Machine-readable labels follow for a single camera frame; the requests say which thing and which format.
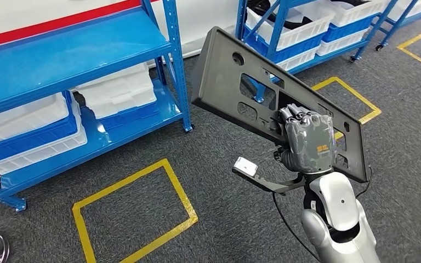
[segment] yellow tape square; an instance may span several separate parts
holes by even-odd
[[[361,100],[362,102],[364,102],[364,104],[366,104],[369,108],[372,109],[372,112],[366,114],[364,117],[359,119],[359,122],[362,124],[365,124],[366,122],[370,121],[371,119],[375,118],[376,116],[378,116],[382,111],[377,108],[375,105],[373,105],[369,100],[367,100],[366,98],[364,98],[364,96],[362,96],[361,94],[359,94],[359,92],[357,92],[356,90],[354,90],[351,86],[349,86],[348,84],[346,84],[344,81],[342,81],[339,77],[331,77],[329,79],[327,79],[326,81],[322,81],[321,83],[315,85],[312,87],[313,90],[319,90],[329,84],[332,84],[333,82],[338,82],[341,86],[343,86],[343,88],[345,88],[347,91],[349,91],[350,93],[352,93],[354,96],[356,96],[356,98],[358,98],[359,100]],[[341,132],[336,132],[335,133],[335,139],[338,140],[341,137],[343,137],[343,134]]]
[[[154,249],[162,246],[172,238],[176,237],[183,231],[187,230],[190,226],[192,226],[194,223],[197,222],[198,218],[196,215],[196,212],[193,209],[193,206],[190,203],[190,200],[185,194],[185,191],[183,190],[180,182],[178,181],[177,176],[173,172],[172,167],[170,166],[167,159],[162,159],[159,162],[150,165],[149,167],[146,167],[145,169],[130,175],[129,177],[75,203],[73,205],[72,211],[73,211],[73,217],[75,218],[75,225],[78,229],[78,234],[80,237],[81,245],[83,247],[84,256],[86,258],[87,263],[95,263],[96,258],[94,256],[93,247],[91,246],[91,242],[89,241],[88,231],[86,229],[86,225],[84,223],[83,217],[81,216],[81,208],[93,203],[96,200],[99,200],[101,197],[107,196],[108,194],[112,193],[115,190],[118,190],[119,188],[130,184],[131,182],[143,177],[146,174],[149,174],[153,172],[154,170],[159,169],[160,167],[164,167],[170,181],[172,182],[172,185],[177,192],[183,206],[185,207],[186,212],[188,213],[189,218],[184,221],[183,223],[180,223],[178,226],[173,228],[172,230],[168,231],[167,233],[161,235],[160,237],[156,238],[154,241],[149,243],[148,245],[142,247],[132,255],[128,256],[126,259],[122,260],[122,263],[128,263],[128,262],[136,262],[139,259],[141,259],[143,256],[149,254]]]
[[[407,46],[417,42],[420,39],[421,39],[421,34],[416,36],[416,37],[413,37],[413,38],[409,39],[408,41],[406,41],[406,42],[404,42],[400,45],[398,45],[397,48],[399,50],[403,51],[404,53],[408,54],[409,56],[413,57],[414,59],[421,62],[421,57],[415,55],[414,53],[412,53],[412,52],[410,52],[409,50],[406,49]]]

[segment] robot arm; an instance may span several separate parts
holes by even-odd
[[[304,186],[301,222],[321,262],[380,262],[376,240],[348,178],[333,171],[336,156],[331,117],[295,104],[279,110],[288,145],[274,156],[298,178],[276,184],[256,174],[257,165],[240,157],[233,172],[264,191],[283,193]]]

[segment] black bracket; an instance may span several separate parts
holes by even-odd
[[[275,109],[271,110],[240,92],[243,74],[275,92]],[[283,86],[279,87],[272,82],[270,75],[281,80]],[[330,115],[333,126],[344,134],[347,144],[346,151],[338,149],[338,154],[345,158],[347,165],[335,164],[334,169],[355,181],[367,180],[361,123],[218,27],[214,27],[207,34],[194,69],[192,88],[191,102],[196,106],[281,146],[287,145],[287,139],[283,128],[276,120],[279,108],[286,107],[289,103],[296,103],[310,110]],[[249,119],[238,111],[240,103],[256,112],[255,119]]]

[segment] gray robot hand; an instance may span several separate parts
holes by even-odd
[[[279,113],[289,142],[281,153],[285,167],[304,174],[331,170],[337,153],[332,118],[295,104]]]

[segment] red stripe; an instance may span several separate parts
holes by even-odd
[[[121,10],[132,8],[132,7],[137,7],[139,5],[141,5],[140,0],[126,0],[123,2],[116,3],[116,4],[111,4],[105,7],[96,8],[93,10],[82,12],[79,14],[66,16],[64,18],[59,18],[59,19],[51,20],[51,21],[44,22],[41,24],[36,24],[36,25],[27,26],[27,27],[19,28],[12,31],[0,33],[0,44],[14,41],[21,38],[25,38],[25,37],[30,37],[37,34],[41,34],[47,31],[55,30],[57,28],[70,26],[70,25],[84,22],[90,19],[95,19],[100,16],[112,14],[115,12],[119,12]]]

